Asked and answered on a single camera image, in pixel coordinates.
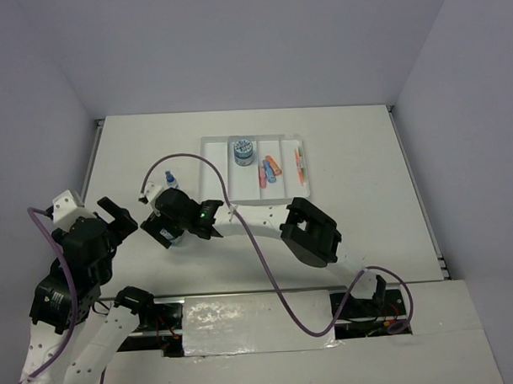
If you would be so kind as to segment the blue ink jar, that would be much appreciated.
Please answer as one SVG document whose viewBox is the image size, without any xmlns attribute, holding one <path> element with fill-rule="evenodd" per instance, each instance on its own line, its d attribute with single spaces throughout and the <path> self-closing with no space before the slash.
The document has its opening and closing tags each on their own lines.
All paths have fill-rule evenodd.
<svg viewBox="0 0 513 384">
<path fill-rule="evenodd" d="M 247 138 L 236 140 L 232 144 L 233 160 L 241 166 L 248 166 L 254 160 L 254 144 Z"/>
<path fill-rule="evenodd" d="M 167 234 L 167 239 L 171 243 L 171 247 L 173 247 L 173 246 L 179 245 L 182 242 L 183 236 L 184 236 L 183 233 L 180 233 L 178 235 L 174 235 L 172 233 L 168 233 Z"/>
</svg>

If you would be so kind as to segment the small blue bottle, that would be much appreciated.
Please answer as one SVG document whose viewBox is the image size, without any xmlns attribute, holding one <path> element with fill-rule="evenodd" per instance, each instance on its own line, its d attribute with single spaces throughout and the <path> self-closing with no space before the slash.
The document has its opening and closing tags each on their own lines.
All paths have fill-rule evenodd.
<svg viewBox="0 0 513 384">
<path fill-rule="evenodd" d="M 167 187 L 175 189 L 179 187 L 178 180 L 174 177 L 171 171 L 165 171 L 165 180 Z"/>
</svg>

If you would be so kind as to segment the pink highlighter cap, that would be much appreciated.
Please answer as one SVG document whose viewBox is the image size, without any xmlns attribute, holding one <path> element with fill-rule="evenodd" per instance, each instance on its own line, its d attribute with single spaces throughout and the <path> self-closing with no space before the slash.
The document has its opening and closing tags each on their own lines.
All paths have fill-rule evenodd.
<svg viewBox="0 0 513 384">
<path fill-rule="evenodd" d="M 259 187 L 261 189 L 267 187 L 267 173 L 264 167 L 259 167 Z"/>
</svg>

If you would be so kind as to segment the blue highlighter marker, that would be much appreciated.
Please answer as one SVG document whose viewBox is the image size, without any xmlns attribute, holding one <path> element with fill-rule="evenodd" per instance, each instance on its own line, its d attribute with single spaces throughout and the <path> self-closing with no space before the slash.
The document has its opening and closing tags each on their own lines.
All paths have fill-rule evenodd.
<svg viewBox="0 0 513 384">
<path fill-rule="evenodd" d="M 274 169 L 270 166 L 270 162 L 268 160 L 262 161 L 263 169 L 265 171 L 265 177 L 269 183 L 276 182 L 276 175 Z"/>
</svg>

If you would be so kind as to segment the orange highlighter cap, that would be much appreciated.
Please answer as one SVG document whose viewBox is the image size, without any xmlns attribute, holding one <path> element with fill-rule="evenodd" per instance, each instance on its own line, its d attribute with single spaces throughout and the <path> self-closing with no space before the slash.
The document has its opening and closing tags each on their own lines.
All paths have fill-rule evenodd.
<svg viewBox="0 0 513 384">
<path fill-rule="evenodd" d="M 270 154 L 268 154 L 265 157 L 265 160 L 268 162 L 268 164 L 269 164 L 270 168 L 273 170 L 273 173 L 275 174 L 275 176 L 282 175 L 281 167 L 277 164 L 275 159 Z"/>
</svg>

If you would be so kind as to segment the orange highlighter pen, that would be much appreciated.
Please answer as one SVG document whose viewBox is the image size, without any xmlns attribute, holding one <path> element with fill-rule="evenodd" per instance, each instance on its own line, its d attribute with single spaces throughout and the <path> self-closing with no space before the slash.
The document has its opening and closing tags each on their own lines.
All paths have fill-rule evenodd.
<svg viewBox="0 0 513 384">
<path fill-rule="evenodd" d="M 300 157 L 298 148 L 294 149 L 294 157 L 295 157 L 295 164 L 296 164 L 296 168 L 297 168 L 297 173 L 298 173 L 298 178 L 299 178 L 300 184 L 304 185 L 305 179 L 304 179 L 302 161 L 301 161 L 301 157 Z"/>
</svg>

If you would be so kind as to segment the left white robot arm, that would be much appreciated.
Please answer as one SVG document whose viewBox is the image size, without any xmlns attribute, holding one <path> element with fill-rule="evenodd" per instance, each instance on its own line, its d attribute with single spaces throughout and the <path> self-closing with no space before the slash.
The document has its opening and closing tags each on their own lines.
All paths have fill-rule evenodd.
<svg viewBox="0 0 513 384">
<path fill-rule="evenodd" d="M 98 201 L 112 217 L 88 211 L 70 191 L 29 216 L 56 252 L 49 274 L 35 287 L 29 348 L 17 384 L 104 384 L 107 366 L 128 335 L 156 321 L 154 296 L 133 286 L 118 292 L 98 332 L 79 356 L 74 345 L 101 286 L 113 275 L 118 247 L 138 228 L 129 211 L 110 198 Z"/>
</svg>

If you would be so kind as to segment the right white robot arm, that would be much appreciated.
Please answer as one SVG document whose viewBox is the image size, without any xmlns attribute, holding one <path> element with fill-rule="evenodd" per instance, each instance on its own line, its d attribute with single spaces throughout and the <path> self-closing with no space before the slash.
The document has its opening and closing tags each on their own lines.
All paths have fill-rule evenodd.
<svg viewBox="0 0 513 384">
<path fill-rule="evenodd" d="M 170 248 L 184 234 L 201 239 L 243 236 L 282 241 L 296 259 L 327 269 L 342 284 L 357 280 L 350 301 L 366 315 L 377 315 L 387 303 L 383 278 L 349 258 L 336 221 L 309 200 L 295 197 L 287 205 L 229 205 L 223 200 L 192 200 L 180 189 L 152 185 L 139 201 L 152 213 L 141 229 Z"/>
</svg>

